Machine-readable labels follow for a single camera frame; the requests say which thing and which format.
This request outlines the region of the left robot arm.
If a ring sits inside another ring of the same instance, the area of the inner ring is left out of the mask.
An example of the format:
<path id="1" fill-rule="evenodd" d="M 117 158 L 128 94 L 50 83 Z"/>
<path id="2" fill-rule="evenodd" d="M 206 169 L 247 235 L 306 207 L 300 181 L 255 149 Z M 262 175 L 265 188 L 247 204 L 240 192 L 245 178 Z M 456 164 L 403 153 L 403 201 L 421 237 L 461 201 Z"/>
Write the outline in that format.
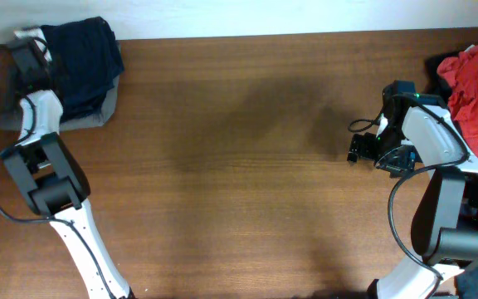
<path id="1" fill-rule="evenodd" d="M 85 173 L 59 136 L 63 107 L 49 77 L 45 41 L 19 37 L 7 47 L 24 84 L 17 93 L 22 128 L 0 162 L 34 213 L 31 223 L 50 224 L 66 245 L 88 296 L 134 297 L 95 225 Z"/>

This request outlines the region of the navy blue shorts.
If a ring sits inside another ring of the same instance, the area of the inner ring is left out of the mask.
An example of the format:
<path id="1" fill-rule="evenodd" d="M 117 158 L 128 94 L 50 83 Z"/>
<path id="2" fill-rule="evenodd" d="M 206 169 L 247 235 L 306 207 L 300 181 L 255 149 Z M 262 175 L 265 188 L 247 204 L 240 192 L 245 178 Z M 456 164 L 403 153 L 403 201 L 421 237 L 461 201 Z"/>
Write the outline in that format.
<path id="1" fill-rule="evenodd" d="M 115 33 L 102 17 L 42 25 L 54 66 L 55 88 L 63 106 L 63 121 L 97 113 L 114 79 L 124 71 Z"/>

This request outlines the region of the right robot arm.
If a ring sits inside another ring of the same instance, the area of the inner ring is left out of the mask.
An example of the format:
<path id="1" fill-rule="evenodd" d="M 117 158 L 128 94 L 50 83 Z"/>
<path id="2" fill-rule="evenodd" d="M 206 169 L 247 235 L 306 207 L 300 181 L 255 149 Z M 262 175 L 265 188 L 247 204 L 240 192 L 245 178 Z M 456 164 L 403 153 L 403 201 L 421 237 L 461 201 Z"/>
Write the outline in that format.
<path id="1" fill-rule="evenodd" d="M 478 267 L 478 158 L 455 127 L 445 101 L 418 93 L 410 81 L 383 89 L 383 107 L 352 132 L 347 160 L 373 161 L 397 179 L 388 197 L 388 223 L 404 259 L 371 282 L 367 298 L 434 298 L 438 287 Z M 411 224 L 406 246 L 393 205 L 409 179 L 428 174 L 429 184 Z"/>

